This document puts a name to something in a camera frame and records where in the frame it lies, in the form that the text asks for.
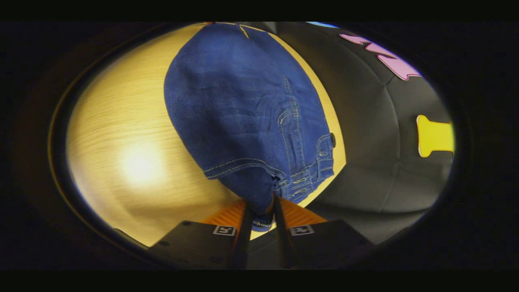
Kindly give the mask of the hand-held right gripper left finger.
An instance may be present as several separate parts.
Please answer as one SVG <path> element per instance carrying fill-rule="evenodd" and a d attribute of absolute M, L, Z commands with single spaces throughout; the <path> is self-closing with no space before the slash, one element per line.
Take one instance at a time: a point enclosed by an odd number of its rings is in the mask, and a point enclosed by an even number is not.
<path fill-rule="evenodd" d="M 202 222 L 182 221 L 149 252 L 176 269 L 245 269 L 251 227 L 252 210 L 239 200 Z"/>

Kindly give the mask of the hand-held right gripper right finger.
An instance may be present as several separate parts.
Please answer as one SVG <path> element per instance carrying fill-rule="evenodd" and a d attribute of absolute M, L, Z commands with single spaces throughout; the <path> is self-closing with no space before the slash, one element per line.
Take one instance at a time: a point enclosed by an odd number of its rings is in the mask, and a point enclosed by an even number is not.
<path fill-rule="evenodd" d="M 274 219 L 285 269 L 341 269 L 374 247 L 343 220 L 326 220 L 281 197 L 274 199 Z"/>

